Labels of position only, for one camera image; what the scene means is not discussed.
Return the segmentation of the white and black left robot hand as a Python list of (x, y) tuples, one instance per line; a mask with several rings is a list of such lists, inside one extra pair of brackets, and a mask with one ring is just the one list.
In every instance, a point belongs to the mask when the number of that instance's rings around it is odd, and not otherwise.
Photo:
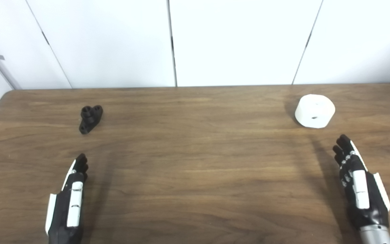
[(45, 219), (49, 244), (80, 244), (83, 227), (84, 185), (88, 178), (84, 153), (72, 162), (59, 193), (50, 194)]

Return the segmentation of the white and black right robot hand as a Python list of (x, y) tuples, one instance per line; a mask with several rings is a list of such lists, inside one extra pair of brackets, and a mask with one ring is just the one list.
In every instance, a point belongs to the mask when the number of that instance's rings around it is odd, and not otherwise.
[(332, 149), (352, 226), (355, 229), (370, 225), (389, 228), (390, 201), (380, 175), (367, 170), (356, 145), (345, 134), (337, 138)]

